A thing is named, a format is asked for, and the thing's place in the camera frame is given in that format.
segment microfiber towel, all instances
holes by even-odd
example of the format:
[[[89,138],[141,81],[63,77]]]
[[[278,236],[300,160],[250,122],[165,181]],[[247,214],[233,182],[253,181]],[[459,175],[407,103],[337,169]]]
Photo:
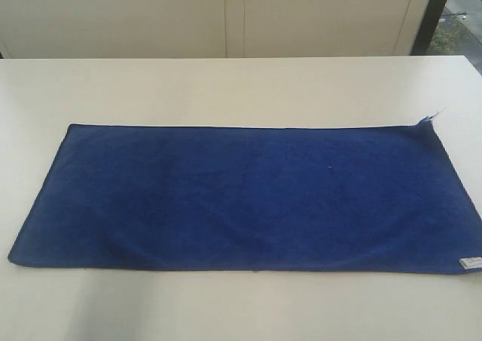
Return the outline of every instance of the microfiber towel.
[[[464,273],[477,268],[460,260],[479,256],[482,221],[423,120],[356,129],[73,124],[9,260]]]

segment cabinet door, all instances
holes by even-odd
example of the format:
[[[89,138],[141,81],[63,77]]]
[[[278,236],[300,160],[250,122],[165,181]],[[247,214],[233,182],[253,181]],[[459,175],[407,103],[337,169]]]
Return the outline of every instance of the cabinet door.
[[[224,0],[0,0],[10,57],[225,57]]]
[[[418,6],[418,12],[407,12],[410,0],[246,0],[245,3],[243,46],[247,57],[392,55],[406,14],[412,16],[414,37],[424,10],[422,5]],[[410,42],[411,35],[404,32],[404,40]]]

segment towel label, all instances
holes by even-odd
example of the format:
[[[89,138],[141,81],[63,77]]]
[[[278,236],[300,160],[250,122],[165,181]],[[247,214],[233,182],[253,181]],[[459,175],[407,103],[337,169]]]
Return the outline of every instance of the towel label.
[[[482,268],[482,257],[460,258],[460,264],[464,269]]]

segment table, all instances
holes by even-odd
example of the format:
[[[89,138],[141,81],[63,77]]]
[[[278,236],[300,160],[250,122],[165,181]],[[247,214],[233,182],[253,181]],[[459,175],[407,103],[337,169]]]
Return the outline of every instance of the table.
[[[0,62],[0,339],[479,340],[482,273],[29,269],[7,254],[70,123],[345,127],[435,118],[482,210],[461,56]]]

